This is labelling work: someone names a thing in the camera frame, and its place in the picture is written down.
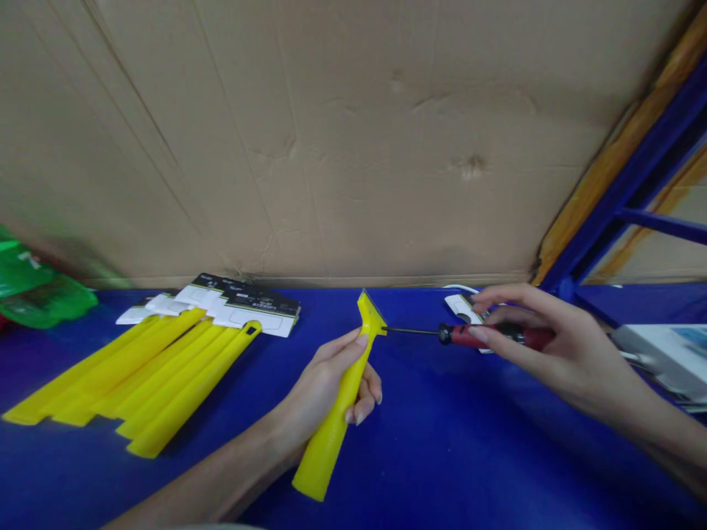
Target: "yellow handle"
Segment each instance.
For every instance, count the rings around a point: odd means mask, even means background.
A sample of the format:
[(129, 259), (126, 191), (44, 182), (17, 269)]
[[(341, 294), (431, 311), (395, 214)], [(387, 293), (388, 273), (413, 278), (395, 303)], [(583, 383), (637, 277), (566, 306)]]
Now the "yellow handle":
[(127, 446), (127, 450), (143, 458), (155, 458), (261, 331), (260, 322), (247, 323), (243, 331), (206, 368), (193, 375), (189, 384)]
[(116, 433), (128, 439), (135, 439), (158, 416), (167, 404), (223, 350), (240, 330), (225, 328), (216, 340), (207, 346), (198, 356), (189, 361), (174, 377), (116, 429)]
[(209, 319), (206, 332), (188, 347), (180, 351), (173, 359), (166, 363), (157, 372), (148, 377), (130, 394), (125, 401), (116, 407), (116, 416), (122, 420), (129, 420), (140, 408), (162, 387), (179, 373), (179, 371), (194, 357), (218, 338), (225, 328), (212, 325)]
[(102, 398), (205, 316), (206, 311), (199, 308), (184, 311), (140, 344), (132, 344), (119, 356), (102, 363), (82, 381), (81, 390), (95, 398)]
[(346, 409), (356, 401), (373, 340), (377, 335), (386, 334), (381, 329), (385, 326), (385, 321), (370, 301), (365, 289), (359, 297), (358, 306), (363, 321), (361, 334), (368, 335), (368, 344), (361, 358), (344, 372), (337, 401), (312, 439), (309, 440), (300, 467), (292, 480), (292, 486), (298, 492), (319, 502), (324, 501), (326, 490), (329, 487), (331, 474), (334, 472), (334, 466), (346, 435), (347, 424), (344, 414)]
[[(160, 318), (160, 317), (157, 317), (157, 316), (155, 316), (155, 318), (156, 318), (157, 320), (155, 321), (155, 324), (154, 324), (154, 325), (151, 325), (151, 326), (150, 326), (148, 329), (146, 329), (143, 333), (140, 333), (140, 334), (139, 334), (136, 338), (134, 338), (129, 344), (126, 344), (126, 345), (125, 345), (124, 347), (122, 347), (120, 350), (116, 351), (111, 357), (120, 356), (121, 353), (122, 353), (122, 351), (123, 351), (125, 348), (129, 347), (129, 346), (132, 347), (132, 346), (134, 346), (134, 345), (136, 345), (136, 344), (141, 344), (141, 342), (144, 341), (145, 339), (147, 339), (147, 337), (153, 335), (154, 333), (157, 333), (160, 329), (164, 328), (166, 325), (168, 325), (168, 324), (174, 319), (174, 317), (162, 317), (162, 318)], [(58, 395), (58, 396), (57, 396), (56, 398), (54, 398), (53, 400), (49, 401), (49, 403), (47, 403), (47, 404), (42, 408), (42, 412), (46, 412), (47, 414), (50, 414), (50, 415), (52, 415), (52, 416), (56, 416), (57, 414), (61, 414), (62, 412), (64, 412), (65, 414), (69, 414), (69, 416), (66, 416), (66, 415), (63, 416), (65, 419), (70, 418), (70, 417), (79, 418), (79, 419), (76, 419), (76, 420), (68, 420), (68, 421), (65, 421), (65, 422), (63, 422), (63, 423), (68, 423), (69, 425), (81, 426), (80, 423), (83, 423), (84, 420), (81, 420), (81, 419), (80, 419), (80, 418), (82, 417), (82, 415), (79, 414), (79, 412), (78, 412), (78, 405), (79, 405), (79, 403), (87, 403), (89, 406), (91, 406), (91, 405), (94, 404), (94, 402), (96, 402), (96, 399), (95, 399), (95, 398), (94, 398), (94, 399), (90, 399), (90, 400), (84, 399), (84, 400), (79, 401), (79, 400), (78, 400), (78, 396), (82, 394), (82, 392), (80, 391), (82, 381), (83, 381), (85, 378), (90, 377), (91, 372), (92, 372), (94, 369), (95, 369), (95, 367), (92, 368), (91, 370), (89, 370), (88, 373), (86, 373), (81, 379), (79, 379), (79, 380), (76, 381), (74, 384), (72, 384), (71, 387), (70, 387), (69, 389), (67, 389), (65, 392), (63, 392), (62, 394)], [(88, 421), (89, 421), (92, 417), (93, 417), (93, 415), (87, 416), (88, 419), (85, 420), (85, 423), (83, 423), (83, 425), (85, 425), (86, 423), (88, 423)]]
[(73, 425), (74, 427), (84, 427), (96, 415), (96, 413), (91, 410), (91, 405), (95, 399), (90, 395), (82, 394), (75, 390), (69, 390), (68, 396), (71, 397), (71, 402), (54, 414), (52, 419), (59, 423)]
[(127, 399), (127, 397), (141, 384), (143, 384), (143, 382), (145, 382), (152, 374), (171, 361), (179, 352), (194, 343), (194, 341), (202, 336), (202, 334), (210, 327), (211, 319), (199, 322), (199, 324), (189, 330), (185, 336), (174, 341), (171, 346), (162, 351), (162, 353), (158, 354), (157, 357), (145, 364), (145, 366), (132, 374), (128, 379), (120, 383), (116, 388), (111, 390), (106, 397), (98, 403), (95, 403), (91, 408), (98, 414), (115, 420), (118, 417), (116, 414), (116, 408), (118, 405)]
[(44, 411), (43, 409), (49, 405), (52, 400), (68, 390), (69, 387), (75, 384), (93, 367), (111, 357), (115, 352), (121, 350), (124, 346), (131, 343), (131, 341), (138, 338), (143, 332), (150, 329), (150, 326), (157, 321), (158, 318), (152, 316), (134, 325), (117, 339), (108, 343), (83, 361), (76, 363), (73, 367), (12, 407), (2, 415), (2, 419), (12, 423), (20, 423), (21, 425), (37, 425), (41, 420), (51, 414), (51, 412)]

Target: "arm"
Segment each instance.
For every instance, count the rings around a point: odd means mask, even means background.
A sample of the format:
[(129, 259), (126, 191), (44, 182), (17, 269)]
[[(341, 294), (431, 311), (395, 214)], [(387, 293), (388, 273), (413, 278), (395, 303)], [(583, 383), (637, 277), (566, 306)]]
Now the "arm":
[[(353, 330), (320, 347), (269, 414), (105, 528), (153, 529), (238, 517), (299, 461), (305, 442), (334, 405), (342, 374), (365, 349), (367, 337), (359, 341), (358, 334)], [(359, 400), (345, 413), (347, 423), (360, 424), (382, 398), (381, 379), (367, 365)]]
[(472, 328), (498, 355), (636, 443), (707, 504), (707, 428), (652, 391), (589, 313), (529, 285), (490, 287), (473, 299), (477, 313), (509, 301), (527, 308), (500, 306), (488, 324), (554, 329), (555, 340), (540, 353), (495, 330)]

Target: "stack of yellow scrapers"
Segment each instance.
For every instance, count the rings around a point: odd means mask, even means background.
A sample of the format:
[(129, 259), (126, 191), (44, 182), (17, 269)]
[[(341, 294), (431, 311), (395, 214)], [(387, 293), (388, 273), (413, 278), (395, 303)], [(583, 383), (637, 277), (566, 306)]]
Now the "stack of yellow scrapers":
[(213, 324), (200, 308), (153, 315), (5, 412), (36, 425), (46, 417), (83, 427), (96, 414), (123, 420), (127, 450), (155, 458), (262, 331)]

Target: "fingernail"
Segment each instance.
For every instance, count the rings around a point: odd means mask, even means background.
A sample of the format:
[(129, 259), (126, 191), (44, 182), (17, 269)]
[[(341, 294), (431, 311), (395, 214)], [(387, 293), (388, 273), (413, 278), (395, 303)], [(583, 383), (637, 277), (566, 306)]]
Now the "fingernail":
[(482, 326), (471, 326), (469, 328), (469, 335), (474, 335), (484, 344), (488, 344), (488, 333), (486, 333), (486, 330)]

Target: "blue metal shelf frame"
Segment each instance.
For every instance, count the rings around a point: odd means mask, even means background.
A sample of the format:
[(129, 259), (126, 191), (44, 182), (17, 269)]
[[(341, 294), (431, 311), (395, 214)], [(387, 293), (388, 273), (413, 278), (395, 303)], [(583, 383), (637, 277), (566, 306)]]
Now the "blue metal shelf frame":
[(707, 140), (707, 54), (548, 271), (541, 288), (566, 300), (629, 225), (707, 244), (707, 225), (646, 212)]

